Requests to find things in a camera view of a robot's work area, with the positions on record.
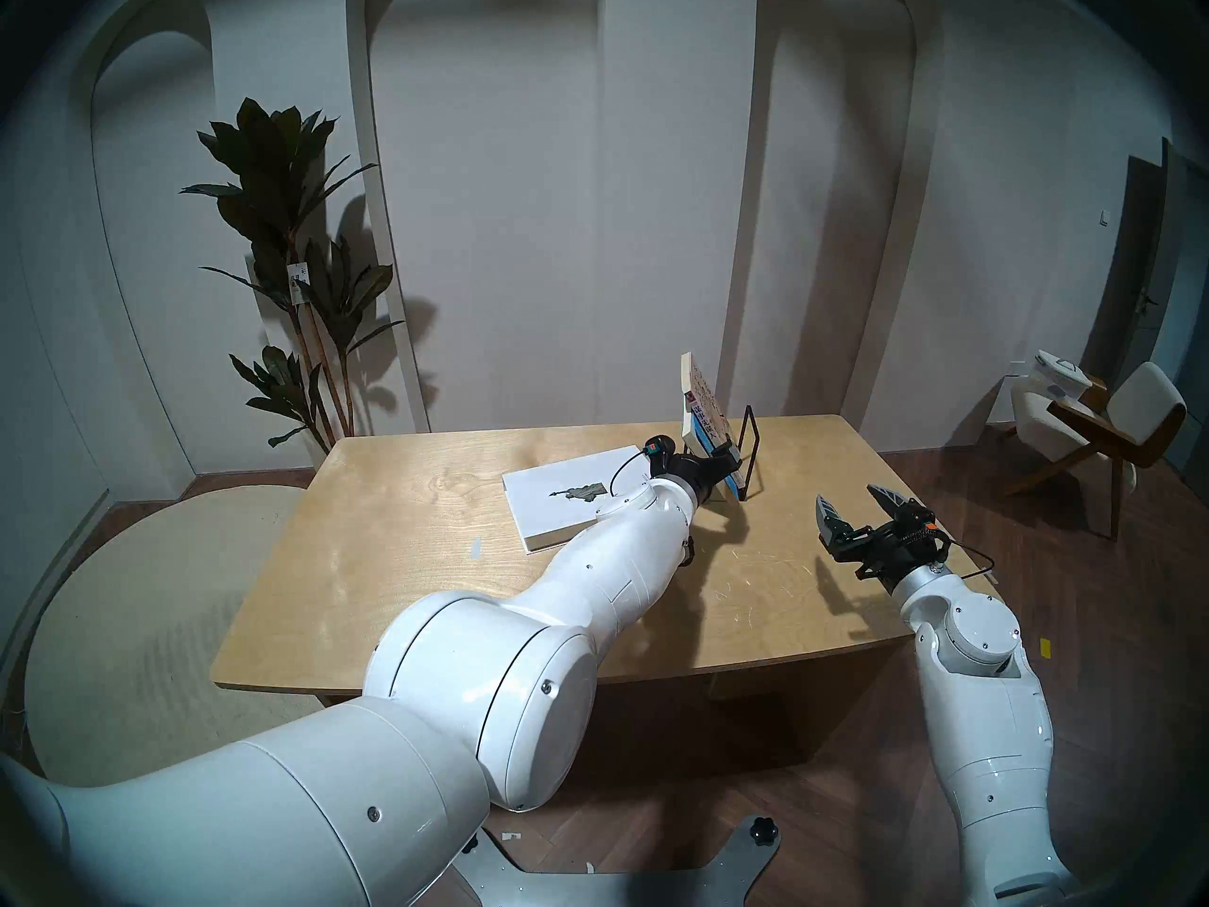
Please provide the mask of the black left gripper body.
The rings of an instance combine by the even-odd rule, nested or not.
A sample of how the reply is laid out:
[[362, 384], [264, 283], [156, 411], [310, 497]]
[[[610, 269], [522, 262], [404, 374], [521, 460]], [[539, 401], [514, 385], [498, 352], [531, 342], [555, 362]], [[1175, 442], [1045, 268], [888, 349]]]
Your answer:
[[664, 456], [661, 475], [683, 481], [696, 499], [708, 499], [721, 483], [721, 458], [692, 452], [671, 452]]

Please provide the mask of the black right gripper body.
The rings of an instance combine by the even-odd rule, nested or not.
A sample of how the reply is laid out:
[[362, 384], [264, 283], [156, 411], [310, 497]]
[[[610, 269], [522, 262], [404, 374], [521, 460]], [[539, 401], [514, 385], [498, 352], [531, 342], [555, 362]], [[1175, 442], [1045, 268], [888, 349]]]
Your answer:
[[918, 568], [945, 570], [950, 537], [938, 526], [899, 536], [890, 525], [878, 530], [862, 527], [844, 530], [844, 539], [831, 547], [831, 555], [839, 564], [856, 564], [858, 580], [877, 580], [893, 591], [899, 582]]

